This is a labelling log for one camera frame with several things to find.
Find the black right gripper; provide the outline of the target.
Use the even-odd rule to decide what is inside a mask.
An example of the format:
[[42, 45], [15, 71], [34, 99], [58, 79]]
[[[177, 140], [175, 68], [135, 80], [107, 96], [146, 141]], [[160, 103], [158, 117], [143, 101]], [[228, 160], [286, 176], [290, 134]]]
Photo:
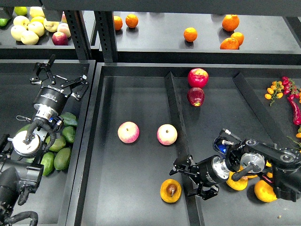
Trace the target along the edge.
[[192, 179], [193, 189], [188, 196], [199, 196], [203, 200], [211, 199], [218, 195], [219, 186], [216, 185], [216, 174], [212, 167], [213, 157], [195, 163], [191, 154], [178, 157], [173, 163], [169, 175], [181, 173]]

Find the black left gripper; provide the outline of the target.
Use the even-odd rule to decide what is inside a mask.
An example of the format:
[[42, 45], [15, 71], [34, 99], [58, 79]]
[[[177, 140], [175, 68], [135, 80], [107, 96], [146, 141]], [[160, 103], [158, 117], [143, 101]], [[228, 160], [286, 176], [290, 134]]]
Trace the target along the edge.
[[[61, 113], [70, 96], [76, 100], [81, 100], [89, 88], [87, 81], [88, 68], [83, 67], [82, 75], [73, 80], [66, 80], [61, 84], [56, 84], [55, 76], [51, 72], [51, 67], [56, 59], [52, 54], [46, 63], [35, 63], [33, 75], [30, 77], [32, 85], [40, 85], [37, 96], [34, 99], [33, 106], [38, 110], [42, 105], [50, 107], [54, 112]], [[41, 79], [40, 73], [46, 76]]]

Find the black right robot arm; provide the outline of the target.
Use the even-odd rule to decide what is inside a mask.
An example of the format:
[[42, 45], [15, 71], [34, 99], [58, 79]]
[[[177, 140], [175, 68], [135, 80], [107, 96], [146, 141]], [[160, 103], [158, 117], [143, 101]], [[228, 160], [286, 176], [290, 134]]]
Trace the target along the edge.
[[239, 181], [243, 176], [257, 175], [271, 186], [276, 198], [297, 201], [301, 197], [301, 153], [294, 149], [277, 148], [256, 139], [245, 139], [222, 129], [213, 141], [218, 152], [200, 162], [192, 155], [178, 157], [170, 175], [187, 175], [197, 188], [189, 196], [208, 200], [219, 192], [218, 184], [228, 179]]

